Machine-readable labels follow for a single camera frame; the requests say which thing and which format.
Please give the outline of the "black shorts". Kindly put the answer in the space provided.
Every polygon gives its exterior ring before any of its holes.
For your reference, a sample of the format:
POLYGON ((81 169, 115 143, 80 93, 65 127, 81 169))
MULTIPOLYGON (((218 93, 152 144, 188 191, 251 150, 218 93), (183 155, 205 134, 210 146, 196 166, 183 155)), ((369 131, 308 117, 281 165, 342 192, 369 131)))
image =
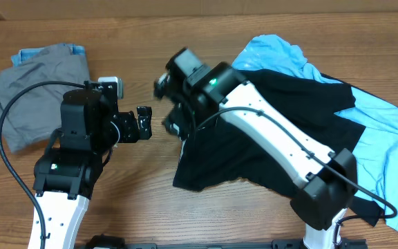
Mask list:
POLYGON ((316 230, 330 227, 358 189, 353 156, 364 126, 341 118, 351 88, 270 70, 212 70, 194 86, 169 75, 177 106, 167 127, 183 141, 173 185, 199 192, 244 178, 290 198, 316 230))

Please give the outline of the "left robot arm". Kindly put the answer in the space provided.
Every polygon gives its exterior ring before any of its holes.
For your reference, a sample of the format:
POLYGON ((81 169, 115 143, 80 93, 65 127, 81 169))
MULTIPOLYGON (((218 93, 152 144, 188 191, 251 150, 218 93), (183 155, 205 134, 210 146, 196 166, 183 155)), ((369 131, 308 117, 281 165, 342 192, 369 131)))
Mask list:
POLYGON ((151 137, 151 107, 121 112, 123 85, 109 78, 86 82, 66 92, 60 106, 61 127, 34 167, 33 189, 41 208, 34 215, 28 248, 72 248, 96 181, 119 143, 151 137))

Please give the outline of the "light blue t-shirt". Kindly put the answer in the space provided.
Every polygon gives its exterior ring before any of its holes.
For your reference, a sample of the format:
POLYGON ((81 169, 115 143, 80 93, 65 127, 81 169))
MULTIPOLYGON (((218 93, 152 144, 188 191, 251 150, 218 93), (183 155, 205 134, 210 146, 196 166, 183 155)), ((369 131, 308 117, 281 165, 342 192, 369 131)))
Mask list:
MULTIPOLYGON (((278 35, 254 37, 233 62, 248 71, 270 69, 286 75, 338 84, 309 63, 297 45, 278 35)), ((357 87, 352 87, 353 107, 336 115, 365 126, 353 154, 358 162, 359 185, 387 200, 397 216, 386 225, 398 231, 398 107, 357 87)))

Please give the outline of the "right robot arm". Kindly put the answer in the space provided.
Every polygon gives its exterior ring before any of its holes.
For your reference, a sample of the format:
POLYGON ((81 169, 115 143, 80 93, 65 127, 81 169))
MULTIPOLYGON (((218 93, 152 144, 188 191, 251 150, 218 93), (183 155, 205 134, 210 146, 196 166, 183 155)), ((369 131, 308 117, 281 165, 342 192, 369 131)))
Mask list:
POLYGON ((221 117, 248 135, 291 178, 290 205, 305 222, 302 240, 279 240, 294 248, 350 248, 341 223, 357 192, 357 162, 348 149, 335 152, 301 131, 226 62, 214 68, 188 48, 177 52, 154 82, 154 96, 184 104, 194 129, 221 117))

